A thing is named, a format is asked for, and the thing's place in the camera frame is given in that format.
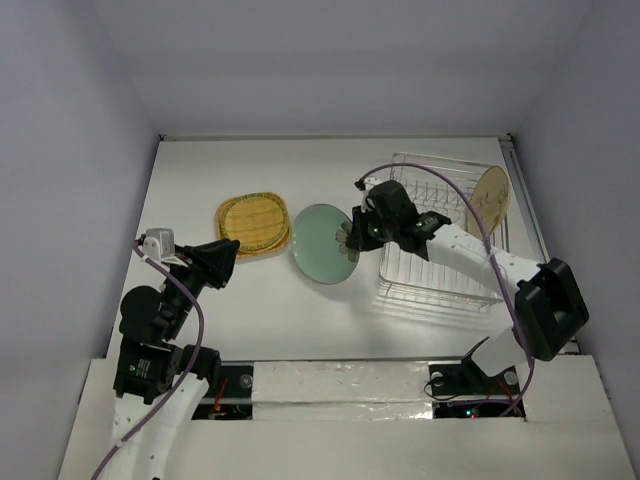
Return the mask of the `green floral ceramic plate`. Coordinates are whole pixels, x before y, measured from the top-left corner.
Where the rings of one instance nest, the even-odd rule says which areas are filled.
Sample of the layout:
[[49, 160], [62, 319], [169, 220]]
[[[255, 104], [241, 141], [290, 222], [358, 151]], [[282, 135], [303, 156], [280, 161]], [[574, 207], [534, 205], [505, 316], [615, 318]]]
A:
[[344, 282], [356, 269], [359, 253], [346, 241], [351, 221], [337, 207], [314, 204], [302, 210], [292, 229], [292, 255], [301, 272], [323, 285]]

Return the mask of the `beige floral ceramic plate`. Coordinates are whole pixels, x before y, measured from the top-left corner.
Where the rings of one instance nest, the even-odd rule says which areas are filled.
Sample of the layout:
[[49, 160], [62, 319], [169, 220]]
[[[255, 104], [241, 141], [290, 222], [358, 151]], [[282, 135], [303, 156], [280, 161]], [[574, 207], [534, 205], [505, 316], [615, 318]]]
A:
[[481, 220], [478, 223], [472, 213], [468, 214], [467, 231], [483, 239], [480, 224], [491, 235], [504, 220], [510, 202], [510, 180], [498, 166], [486, 170], [478, 180], [470, 198], [474, 211]]

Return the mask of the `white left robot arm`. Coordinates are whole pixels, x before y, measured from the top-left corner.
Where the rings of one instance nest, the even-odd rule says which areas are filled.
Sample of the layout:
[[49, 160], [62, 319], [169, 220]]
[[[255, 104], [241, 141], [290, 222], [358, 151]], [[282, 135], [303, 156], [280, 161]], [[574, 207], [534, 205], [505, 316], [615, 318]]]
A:
[[221, 383], [220, 354], [203, 344], [198, 297], [228, 284], [239, 247], [227, 238], [179, 246], [170, 229], [149, 229], [135, 240], [134, 254], [164, 281], [121, 300], [111, 447], [93, 478], [167, 478], [196, 407]]

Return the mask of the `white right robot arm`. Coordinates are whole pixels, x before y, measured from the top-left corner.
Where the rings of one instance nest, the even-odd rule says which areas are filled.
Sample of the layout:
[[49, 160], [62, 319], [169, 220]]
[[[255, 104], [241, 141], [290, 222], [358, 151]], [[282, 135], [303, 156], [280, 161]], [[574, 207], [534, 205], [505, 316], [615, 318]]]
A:
[[[501, 296], [504, 329], [473, 340], [471, 316], [426, 307], [444, 298], [441, 286], [405, 300], [387, 296], [373, 256], [392, 250], [424, 272]], [[473, 392], [510, 366], [553, 359], [589, 317], [565, 263], [493, 248], [447, 217], [419, 211], [395, 181], [373, 188], [351, 214], [326, 204], [305, 208], [289, 257], [237, 266], [230, 284], [200, 304], [205, 344], [230, 360], [457, 358]]]

